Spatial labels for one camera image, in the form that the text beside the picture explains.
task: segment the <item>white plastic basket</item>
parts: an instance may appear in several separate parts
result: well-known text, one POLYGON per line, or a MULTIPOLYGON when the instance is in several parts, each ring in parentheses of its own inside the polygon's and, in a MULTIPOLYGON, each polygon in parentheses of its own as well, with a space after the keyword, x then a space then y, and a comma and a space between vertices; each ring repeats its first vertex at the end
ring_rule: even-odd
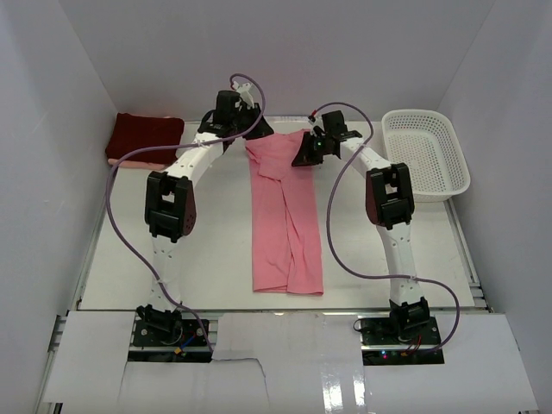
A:
POLYGON ((444 201, 470 183, 464 154, 448 118, 433 110, 392 110, 381 120, 386 157, 404 162, 418 202, 444 201))

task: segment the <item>wire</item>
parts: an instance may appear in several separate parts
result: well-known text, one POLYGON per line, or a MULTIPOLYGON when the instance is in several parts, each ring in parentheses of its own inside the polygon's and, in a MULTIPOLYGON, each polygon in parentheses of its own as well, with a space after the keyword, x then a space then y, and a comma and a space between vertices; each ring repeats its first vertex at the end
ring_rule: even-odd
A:
POLYGON ((363 328, 360 328, 360 329, 357 329, 357 328, 356 328, 356 323, 357 323, 357 322, 360 322, 360 321, 362 321, 362 319, 357 319, 356 321, 353 322, 353 330, 354 330, 355 332, 358 332, 359 334, 361 334, 361 333, 364 331, 363 328))
POLYGON ((450 333, 448 334, 448 336, 444 340, 442 340, 439 345, 427 350, 427 352, 437 351, 437 350, 441 349, 445 344, 447 344, 450 341, 450 339, 454 336, 454 334, 455 334, 455 332, 458 328, 458 323, 460 322, 460 301, 458 300, 458 297, 453 292, 453 290, 450 289, 450 287, 448 287, 447 285, 445 285, 444 283, 442 283, 438 280, 423 279, 423 278, 419 278, 419 277, 416 277, 416 276, 410 276, 410 275, 406 275, 406 274, 387 274, 387 275, 382 275, 382 276, 371 276, 371 275, 367 275, 367 274, 358 273, 358 272, 354 271, 353 269, 349 268, 345 263, 343 263, 341 258, 337 255, 336 248, 334 247, 334 242, 332 241, 332 238, 331 238, 331 208, 332 208, 332 204, 334 203, 334 197, 336 196, 337 186, 341 182, 343 174, 345 173, 345 171, 347 171, 347 169, 353 163, 354 159, 358 156, 358 154, 360 154, 361 151, 364 149, 364 147, 372 140, 372 138, 373 138, 373 125, 370 122, 370 119, 368 118, 368 116, 360 108, 357 108, 356 106, 354 106, 350 103, 345 103, 345 102, 326 103, 326 104, 322 105, 321 107, 319 107, 317 110, 314 110, 312 112, 312 115, 314 116, 320 110, 323 110, 324 108, 327 108, 328 106, 331 106, 331 105, 341 105, 341 106, 346 106, 348 108, 351 108, 352 110, 356 110, 359 114, 361 114, 361 116, 364 118, 364 120, 366 122, 368 122, 368 126, 370 127, 370 135, 368 136, 368 138, 366 138, 366 140, 364 140, 364 142, 362 142, 362 144, 358 147, 358 149, 356 151, 354 151, 351 158, 345 163, 345 165, 343 166, 343 168, 339 172, 339 174, 337 174, 336 182, 334 183, 334 186, 331 189, 331 193, 329 194, 328 208, 326 209, 326 235, 328 236, 329 250, 331 251, 332 255, 334 256, 334 259, 337 261, 339 266, 341 266, 346 272, 352 274, 353 276, 356 276, 357 278, 368 279, 368 280, 411 279, 411 280, 416 280, 418 282, 430 283, 432 285, 438 285, 438 286, 442 287, 443 289, 445 289, 448 293, 450 293, 453 300, 455 301, 455 308, 456 308, 455 323, 454 323, 452 329, 450 330, 450 333))
POLYGON ((179 335, 176 337, 176 341, 175 342, 171 342, 171 343, 166 343, 166 342, 163 342, 163 341, 160 341, 163 345, 174 345, 176 342, 179 342, 182 340, 182 334, 184 333, 184 328, 180 327, 180 333, 179 335))
MULTIPOLYGON (((247 79, 249 82, 251 82, 253 85, 255 85, 255 87, 259 91, 260 100, 261 100, 261 107, 260 107, 259 116, 257 116, 257 119, 255 119, 255 122, 253 122, 253 125, 251 125, 251 127, 249 127, 246 131, 244 131, 244 132, 242 132, 238 135, 230 136, 228 138, 218 138, 218 139, 215 139, 215 140, 202 142, 201 143, 202 146, 218 144, 218 143, 226 142, 226 141, 232 141, 232 140, 234 140, 236 138, 239 138, 243 135, 249 134, 257 126, 257 124, 260 122, 260 120, 262 119, 262 117, 265 113, 265 108, 267 106, 267 100, 265 99, 265 93, 262 90, 262 88, 260 87, 260 85, 254 79, 250 78, 247 75, 244 75, 243 73, 234 73, 232 76, 230 76, 230 84, 233 83, 234 78, 245 78, 245 79, 247 79)), ((124 235, 122 235, 122 232, 119 229, 119 226, 117 225, 117 223, 115 221, 115 218, 113 217, 113 210, 111 209, 111 193, 113 191, 113 184, 115 183, 117 170, 119 169, 119 166, 121 165, 121 163, 123 161, 127 160, 128 158, 130 158, 134 155, 141 154, 141 153, 146 153, 146 152, 149 152, 149 151, 163 151, 163 150, 167 150, 167 149, 194 148, 194 147, 199 147, 199 144, 189 143, 189 144, 179 144, 179 145, 163 145, 163 146, 158 146, 158 147, 145 147, 145 148, 136 149, 134 151, 131 151, 131 152, 125 154, 123 157, 121 157, 113 165, 113 167, 111 168, 110 173, 108 175, 107 183, 105 185, 105 209, 107 210, 107 216, 110 220, 111 226, 113 227, 113 230, 115 231, 115 234, 117 235, 117 237, 119 237, 122 244, 124 244, 151 271, 151 273, 154 276, 155 280, 157 280, 157 282, 159 283, 160 289, 163 292, 163 295, 165 295, 166 300, 170 304, 174 305, 176 308, 181 309, 182 311, 189 312, 196 318, 196 320, 199 323, 199 327, 204 332, 204 337, 205 337, 205 340, 207 341, 207 347, 209 348, 209 351, 212 353, 213 352, 213 346, 211 345, 211 343, 209 341, 209 338, 207 336, 207 330, 204 327, 204 323, 202 322, 202 320, 199 317, 199 315, 197 314, 197 312, 194 311, 193 309, 190 309, 187 306, 184 306, 182 303, 177 302, 176 300, 174 300, 169 295, 169 292, 167 291, 167 289, 165 288, 165 285, 161 281, 161 276, 158 274, 157 270, 155 270, 154 266, 138 250, 136 250, 136 248, 125 238, 124 235)))
POLYGON ((412 345, 414 345, 414 342, 415 342, 415 340, 411 342, 411 344, 409 345, 409 347, 407 349, 405 349, 403 352, 401 352, 402 356, 412 355, 416 351, 418 351, 420 349, 420 345, 422 344, 422 336, 421 335, 417 336, 416 346, 414 348, 412 348, 412 345))
POLYGON ((195 335, 192 335, 192 336, 190 337, 190 339, 188 339, 188 341, 184 342, 184 343, 180 346, 180 349, 186 348, 186 347, 190 344, 190 342, 193 341, 194 339, 196 339, 196 336, 195 336, 195 335))

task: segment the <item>white surface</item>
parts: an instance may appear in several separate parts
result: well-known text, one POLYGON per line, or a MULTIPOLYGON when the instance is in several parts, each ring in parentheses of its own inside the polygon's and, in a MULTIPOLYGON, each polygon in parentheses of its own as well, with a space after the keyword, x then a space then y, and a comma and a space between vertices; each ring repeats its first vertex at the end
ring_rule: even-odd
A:
POLYGON ((134 320, 134 312, 70 312, 43 400, 112 407, 119 396, 134 320))
MULTIPOLYGON (((278 132, 306 128, 306 123, 275 123, 278 132)), ((362 134, 367 125, 352 122, 362 134)), ((190 141, 197 125, 187 124, 190 141)), ((374 145, 380 146, 376 123, 374 145)), ((202 177, 195 190, 198 221, 190 236, 180 243, 182 300, 191 308, 220 309, 324 309, 388 308, 389 281, 365 281, 345 273, 331 256, 325 237, 326 203, 342 162, 328 158, 316 167, 317 208, 323 247, 324 295, 321 297, 281 293, 253 293, 251 272, 251 185, 243 140, 202 177)), ((144 223, 144 200, 148 171, 121 170, 112 195, 113 212, 123 234, 150 260, 152 242, 144 223)), ((337 191, 332 229, 341 257, 353 269, 387 274, 386 257, 377 229, 364 207, 365 180, 348 171, 337 191)), ((412 248, 419 276, 448 284, 462 306, 473 306, 467 277, 444 204, 419 204, 412 221, 412 248)), ((81 309, 134 309, 147 302, 152 276, 116 237, 107 219, 85 289, 81 309)), ((453 306, 442 288, 424 285, 430 306, 453 306)))
POLYGON ((464 154, 446 116, 433 110, 392 110, 381 124, 386 157, 409 166, 416 201, 445 201, 469 187, 464 154))
POLYGON ((232 313, 218 320, 214 360, 255 359, 271 412, 367 414, 356 317, 232 313))
MULTIPOLYGON (((439 316, 437 320, 446 331, 453 317, 439 316)), ((444 354, 445 364, 440 366, 364 367, 368 411, 513 414, 537 409, 505 316, 463 316, 444 354)), ((321 390, 319 382, 301 386, 321 390)), ((123 413, 133 414, 267 412, 266 388, 257 361, 130 362, 119 401, 123 413)), ((81 406, 74 405, 67 406, 66 413, 64 405, 64 414, 82 412, 81 406)))
POLYGON ((60 3, 121 112, 197 120, 245 72, 268 115, 339 98, 379 120, 436 109, 493 0, 60 3))
POLYGON ((78 281, 115 107, 57 0, 0 1, 0 412, 34 412, 78 281))
MULTIPOLYGON (((438 316, 449 332, 453 316, 438 316)), ((463 315, 445 364, 365 367, 377 414, 506 414, 536 410, 518 346, 504 315, 463 315)))
POLYGON ((490 304, 506 312, 552 412, 552 4, 496 2, 439 110, 472 186, 455 205, 490 304))

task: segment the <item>white paper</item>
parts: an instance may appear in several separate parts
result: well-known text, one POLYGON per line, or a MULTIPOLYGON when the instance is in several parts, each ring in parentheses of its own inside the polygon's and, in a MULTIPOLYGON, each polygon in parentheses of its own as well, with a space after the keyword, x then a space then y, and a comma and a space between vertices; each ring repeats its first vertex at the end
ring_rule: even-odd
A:
POLYGON ((268 414, 267 392, 259 363, 128 363, 117 414, 180 412, 268 414))
POLYGON ((256 359, 270 411, 366 413, 364 367, 354 317, 226 314, 213 359, 256 359))
POLYGON ((115 407, 134 320, 134 312, 71 312, 43 400, 82 412, 115 407))

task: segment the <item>folded towel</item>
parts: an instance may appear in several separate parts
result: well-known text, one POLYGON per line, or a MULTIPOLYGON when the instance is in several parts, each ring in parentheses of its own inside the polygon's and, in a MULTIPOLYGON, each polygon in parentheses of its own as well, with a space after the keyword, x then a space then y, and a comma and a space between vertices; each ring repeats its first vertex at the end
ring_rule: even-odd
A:
MULTIPOLYGON (((138 148, 178 145, 183 132, 184 121, 178 118, 118 114, 105 154, 108 159, 119 160, 138 148)), ((148 151, 129 158, 160 165, 171 165, 176 159, 176 150, 148 151)))

